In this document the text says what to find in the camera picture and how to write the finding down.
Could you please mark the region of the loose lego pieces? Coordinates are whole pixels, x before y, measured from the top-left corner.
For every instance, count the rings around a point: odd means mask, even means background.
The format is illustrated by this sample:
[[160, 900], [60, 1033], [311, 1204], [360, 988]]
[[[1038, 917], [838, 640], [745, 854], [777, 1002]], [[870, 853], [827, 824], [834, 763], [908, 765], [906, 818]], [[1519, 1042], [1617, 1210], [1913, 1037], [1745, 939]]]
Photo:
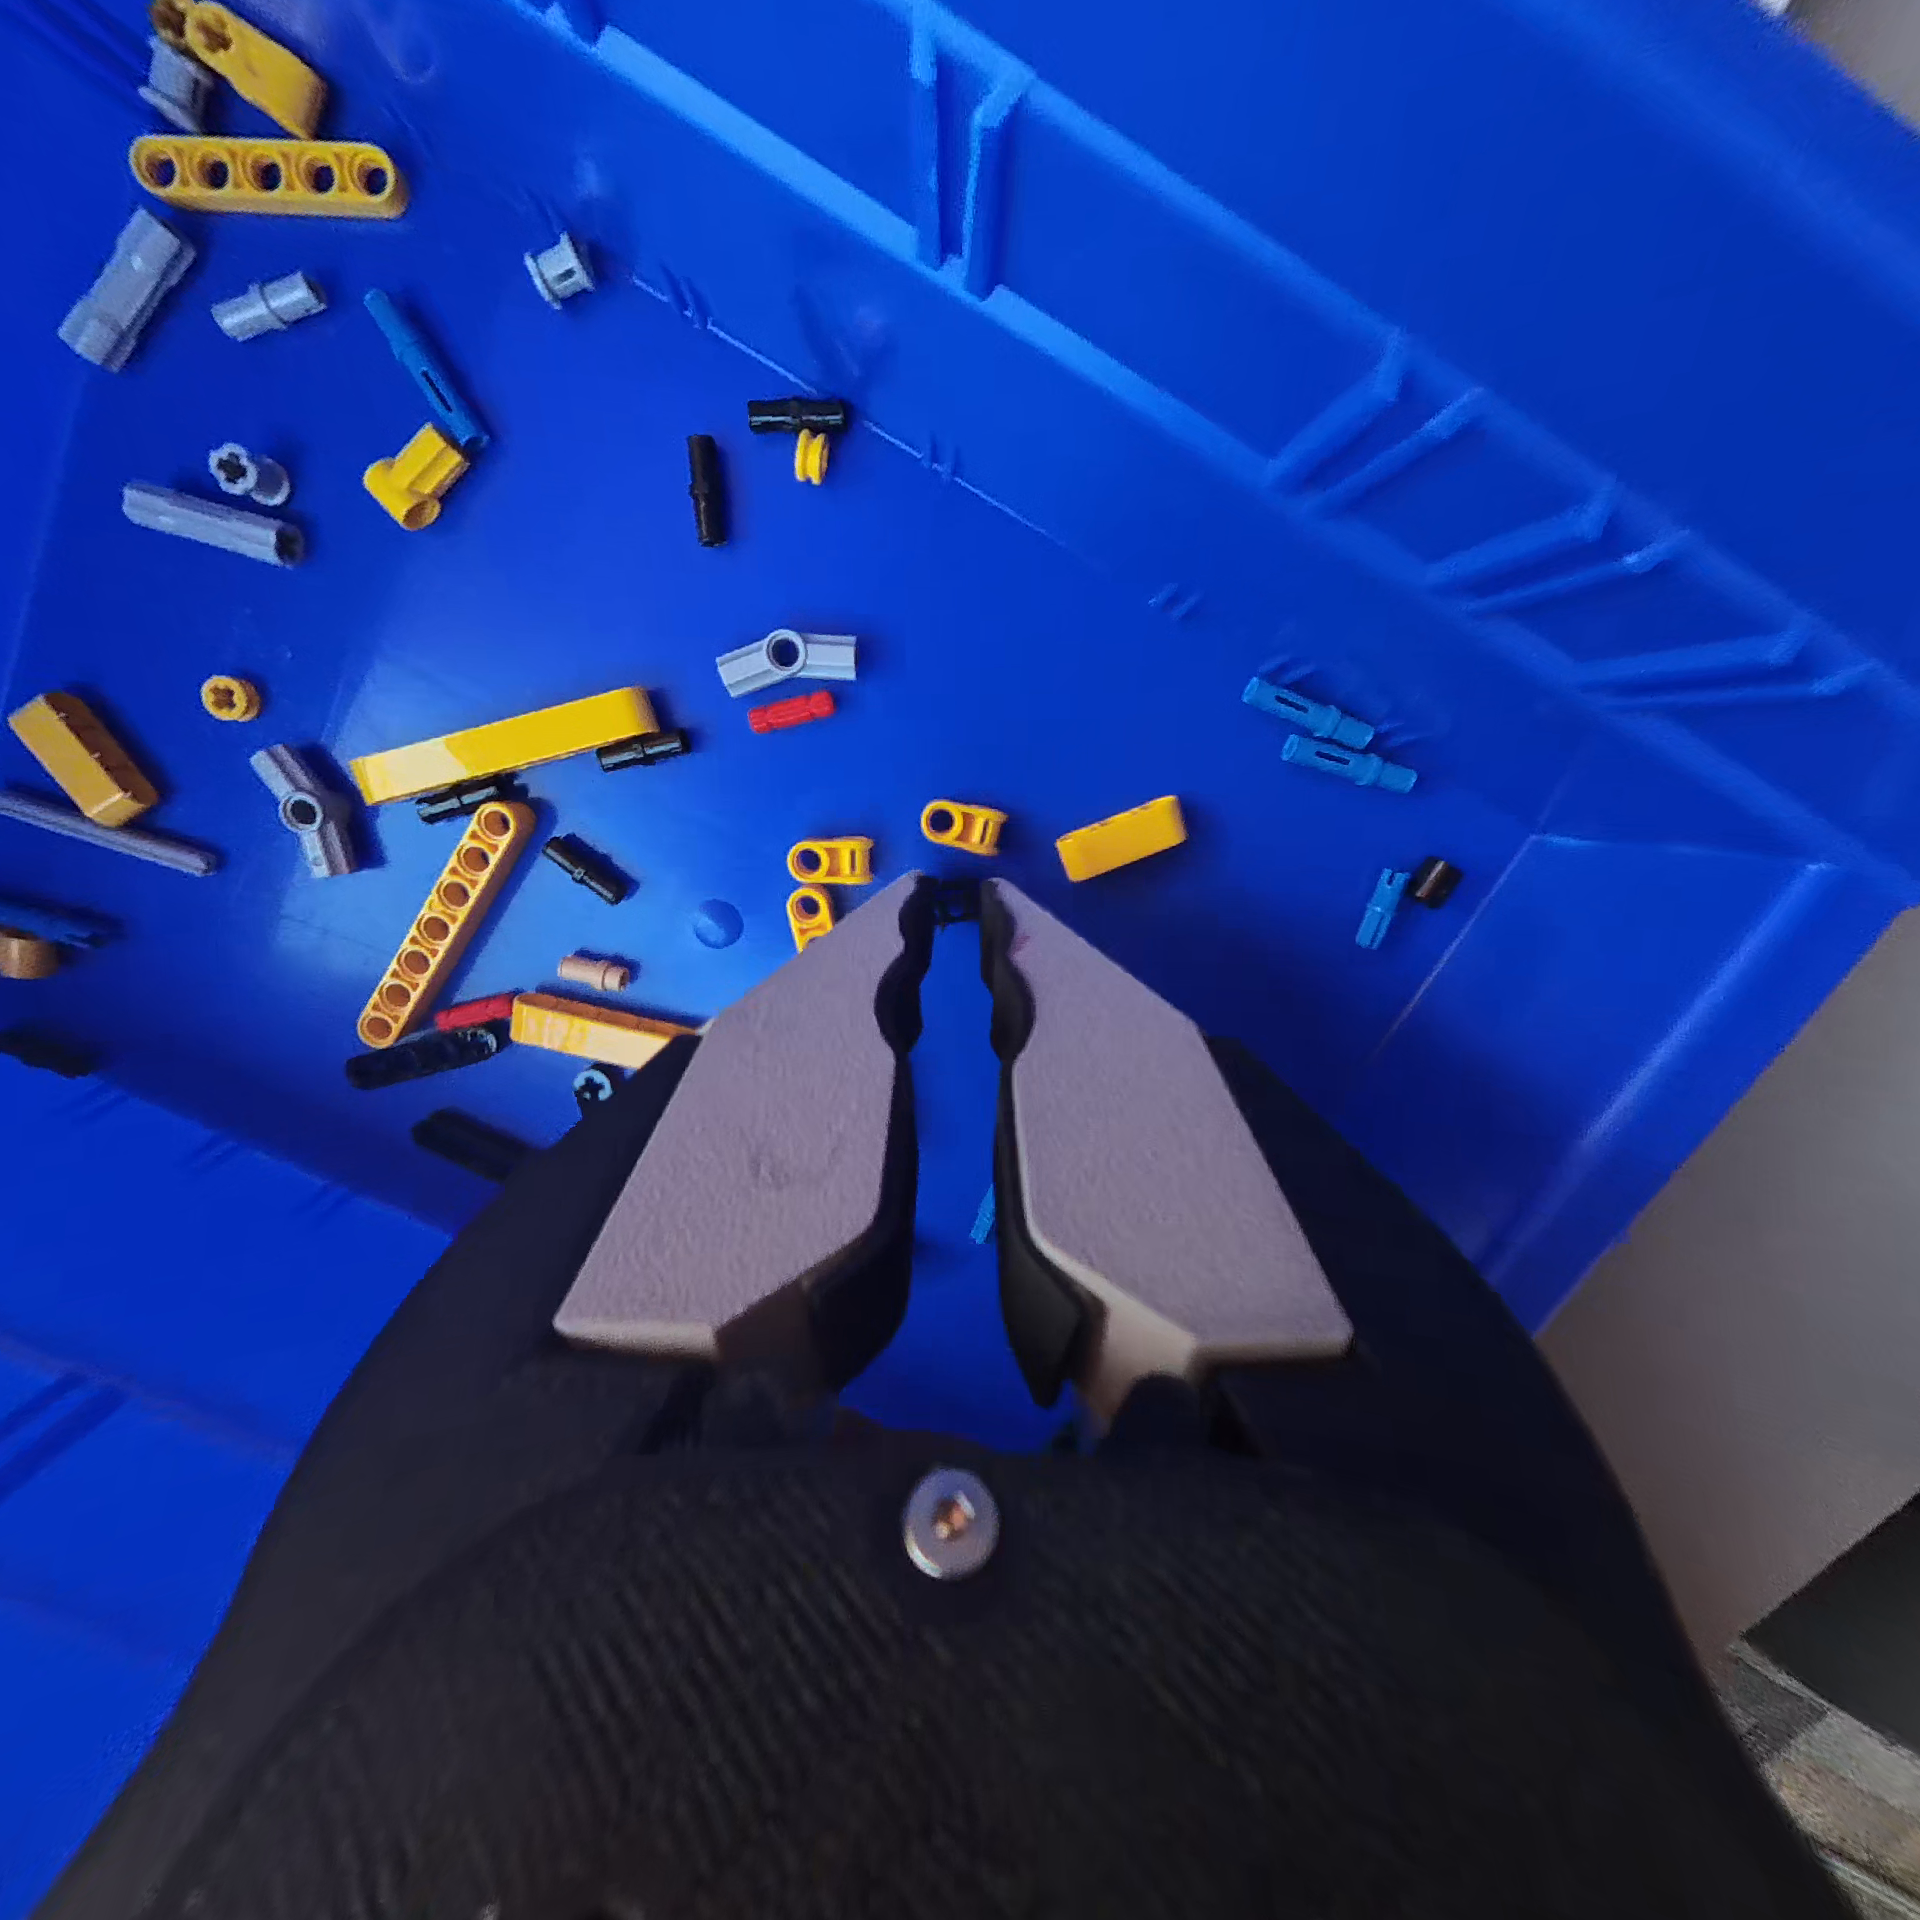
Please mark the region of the loose lego pieces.
[[156, 210], [108, 110], [43, 125], [56, 261], [7, 266], [6, 427], [27, 584], [6, 709], [82, 697], [160, 794], [180, 875], [6, 821], [6, 897], [103, 921], [6, 981], [6, 1048], [103, 1077], [434, 1220], [481, 1181], [407, 1144], [524, 1144], [586, 1059], [482, 1062], [436, 1018], [610, 1002], [690, 1029], [795, 953], [801, 842], [870, 842], [848, 921], [911, 872], [1002, 875], [1412, 1169], [1446, 1084], [1419, 1014], [1513, 832], [1286, 756], [1241, 700], [1273, 640], [1202, 634], [858, 430], [820, 488], [745, 427], [764, 370], [633, 278], [610, 205], [545, 188], [561, 51], [484, 8], [403, 84], [352, 29], [352, 136], [395, 221], [171, 218], [199, 249], [120, 374], [52, 339], [111, 228]]

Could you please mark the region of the blue plastic bin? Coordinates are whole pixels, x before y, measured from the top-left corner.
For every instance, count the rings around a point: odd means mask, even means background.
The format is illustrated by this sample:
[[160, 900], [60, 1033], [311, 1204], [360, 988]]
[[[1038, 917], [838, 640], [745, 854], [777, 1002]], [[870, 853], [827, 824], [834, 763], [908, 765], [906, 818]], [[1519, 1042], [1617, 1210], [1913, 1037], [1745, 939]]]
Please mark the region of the blue plastic bin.
[[639, 686], [456, 995], [707, 1018], [786, 849], [1000, 865], [1259, 1049], [1540, 1328], [1916, 902], [1916, 139], [1750, 4], [240, 4], [391, 224], [169, 218], [147, 4], [6, 4], [6, 712], [174, 875], [6, 1029], [6, 1907], [207, 1646], [330, 1394], [530, 1145], [530, 1048], [350, 1089], [456, 830], [311, 878], [249, 758]]

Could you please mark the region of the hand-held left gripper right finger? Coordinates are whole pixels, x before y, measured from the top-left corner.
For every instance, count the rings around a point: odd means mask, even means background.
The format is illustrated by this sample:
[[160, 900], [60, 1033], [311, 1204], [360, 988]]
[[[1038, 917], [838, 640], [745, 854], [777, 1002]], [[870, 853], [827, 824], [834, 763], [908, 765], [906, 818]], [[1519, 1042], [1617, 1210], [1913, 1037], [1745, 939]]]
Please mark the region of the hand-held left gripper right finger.
[[1007, 881], [982, 890], [1000, 1309], [1031, 1400], [1334, 1363], [1328, 1270], [1202, 1029]]

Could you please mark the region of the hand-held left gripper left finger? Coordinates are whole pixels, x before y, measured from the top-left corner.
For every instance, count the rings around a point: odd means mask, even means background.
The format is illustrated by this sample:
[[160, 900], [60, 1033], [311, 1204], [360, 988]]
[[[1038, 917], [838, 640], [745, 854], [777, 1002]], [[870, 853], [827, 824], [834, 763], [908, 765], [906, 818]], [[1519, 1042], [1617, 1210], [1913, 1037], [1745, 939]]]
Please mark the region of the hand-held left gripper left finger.
[[580, 1349], [856, 1380], [906, 1318], [936, 882], [911, 873], [710, 1021], [555, 1333]]

